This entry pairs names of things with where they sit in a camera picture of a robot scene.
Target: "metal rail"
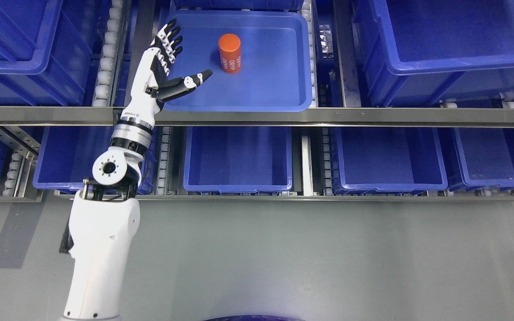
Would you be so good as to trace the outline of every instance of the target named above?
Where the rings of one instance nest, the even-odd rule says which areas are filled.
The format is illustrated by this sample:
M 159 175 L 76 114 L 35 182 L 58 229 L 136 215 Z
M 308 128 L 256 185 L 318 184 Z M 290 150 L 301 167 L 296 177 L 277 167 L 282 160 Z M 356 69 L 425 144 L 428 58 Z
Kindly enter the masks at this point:
M 55 191 L 55 196 L 73 199 L 73 195 Z M 480 197 L 475 195 L 456 196 L 301 196 L 301 195 L 137 195 L 140 201 L 346 201 L 346 202 L 501 202 L 514 201 L 514 195 Z
M 112 126 L 112 107 L 0 106 L 0 126 Z M 379 126 L 514 128 L 514 109 L 308 108 L 302 112 L 177 112 L 157 126 Z

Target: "white roller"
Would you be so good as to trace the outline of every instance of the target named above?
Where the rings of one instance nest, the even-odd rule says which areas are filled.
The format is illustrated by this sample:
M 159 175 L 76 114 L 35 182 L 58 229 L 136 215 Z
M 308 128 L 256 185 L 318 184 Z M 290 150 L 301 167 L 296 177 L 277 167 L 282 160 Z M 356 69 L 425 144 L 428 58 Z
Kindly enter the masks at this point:
M 18 170 L 19 169 L 19 162 L 11 162 L 9 163 L 9 169 L 10 170 Z
M 109 45 L 116 45 L 116 41 L 118 41 L 118 33 L 114 31 L 106 31 L 104 33 L 104 42 Z
M 105 71 L 112 71 L 112 69 L 114 69 L 114 59 L 108 57 L 101 58 L 100 69 Z
M 99 85 L 109 85 L 110 80 L 112 79 L 112 73 L 110 71 L 102 70 L 98 72 L 97 78 Z
M 310 10 L 301 10 L 300 14 L 304 17 L 306 21 L 310 21 L 312 19 Z
M 122 0 L 112 0 L 112 6 L 115 8 L 122 8 Z
M 120 20 L 110 19 L 106 22 L 106 30 L 118 32 L 120 30 Z
M 122 17 L 122 9 L 110 8 L 110 10 L 108 11 L 108 16 L 110 17 L 110 19 L 120 20 L 120 18 Z
M 17 171 L 8 171 L 8 179 L 17 179 Z
M 514 109 L 514 102 L 502 102 L 503 108 L 505 109 Z
M 5 188 L 6 189 L 12 189 L 13 187 L 15 187 L 15 182 L 16 180 L 15 179 L 8 179 L 5 181 Z
M 106 107 L 106 100 L 104 100 L 104 99 L 94 99 L 92 101 L 92 107 Z
M 116 53 L 116 47 L 110 43 L 102 46 L 102 57 L 110 57 L 114 58 L 114 53 Z
M 110 90 L 107 85 L 98 85 L 94 88 L 94 93 L 97 98 L 106 99 L 108 98 L 108 94 L 110 94 Z

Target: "metal shelf frame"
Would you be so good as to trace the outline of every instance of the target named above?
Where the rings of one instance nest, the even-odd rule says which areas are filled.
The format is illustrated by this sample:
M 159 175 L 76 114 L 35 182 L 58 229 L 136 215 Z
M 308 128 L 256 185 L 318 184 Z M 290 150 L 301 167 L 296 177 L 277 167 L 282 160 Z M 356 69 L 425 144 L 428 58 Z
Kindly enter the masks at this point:
M 334 36 L 336 38 L 335 59 L 340 77 L 342 93 L 341 106 L 310 107 L 302 112 L 171 112 L 162 110 L 156 115 L 157 126 L 292 126 L 295 129 L 294 153 L 298 155 L 297 171 L 300 177 L 296 189 L 290 195 L 187 195 L 178 191 L 177 195 L 143 195 L 141 200 L 164 201 L 398 201 L 398 202 L 477 202 L 477 201 L 514 201 L 514 193 L 494 193 L 476 191 L 471 193 L 433 192 L 422 196 L 365 195 L 332 196 L 323 193 L 318 187 L 326 168 L 322 167 L 322 149 L 318 150 L 320 128 L 331 126 L 374 126 L 374 127 L 431 127 L 431 128 L 514 128 L 514 109 L 505 108 L 374 108 L 361 107 L 363 102 L 358 89 L 355 37 L 352 28 L 352 6 L 349 0 L 332 0 L 334 8 Z M 137 63 L 144 47 L 149 44 L 153 31 L 156 0 L 140 0 L 137 7 L 137 24 L 131 57 L 130 77 L 135 74 Z M 130 93 L 131 82 L 127 85 Z M 92 106 L 0 106 L 0 126 L 112 126 L 116 123 L 120 108 Z M 6 198 L 1 201 L 37 201 L 41 192 L 30 197 Z M 55 191 L 62 198 L 73 195 Z
M 514 109 L 361 107 L 355 64 L 352 8 L 349 0 L 332 0 L 336 58 L 342 106 L 310 107 L 301 112 L 174 112 L 156 115 L 157 126 L 384 126 L 514 128 Z M 134 28 L 130 75 L 153 36 L 155 0 L 141 0 Z M 120 110 L 112 107 L 0 106 L 0 126 L 112 126 Z

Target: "metal bracket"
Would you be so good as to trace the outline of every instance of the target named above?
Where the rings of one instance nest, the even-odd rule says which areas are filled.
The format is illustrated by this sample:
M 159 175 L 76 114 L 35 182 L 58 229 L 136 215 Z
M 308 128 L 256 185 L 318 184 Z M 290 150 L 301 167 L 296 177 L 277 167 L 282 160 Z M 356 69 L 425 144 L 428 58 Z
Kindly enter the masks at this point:
M 0 126 L 0 140 L 30 162 L 36 162 L 41 144 L 19 126 Z

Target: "robotic hand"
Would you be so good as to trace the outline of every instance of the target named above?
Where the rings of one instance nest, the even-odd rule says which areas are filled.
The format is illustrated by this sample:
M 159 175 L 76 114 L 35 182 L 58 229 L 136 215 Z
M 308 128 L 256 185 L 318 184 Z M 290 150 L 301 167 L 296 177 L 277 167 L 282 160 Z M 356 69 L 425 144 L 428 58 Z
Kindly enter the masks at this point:
M 75 259 L 73 281 L 61 320 L 120 320 L 120 291 L 130 243 L 140 223 L 136 196 L 142 177 L 140 163 L 148 149 L 154 115 L 169 100 L 194 91 L 210 70 L 168 80 L 176 56 L 180 27 L 169 21 L 142 54 L 131 89 L 132 100 L 114 127 L 110 147 L 92 165 L 94 179 L 73 201 L 61 252 Z M 92 186 L 92 198 L 89 188 Z M 103 201 L 115 190 L 122 202 Z

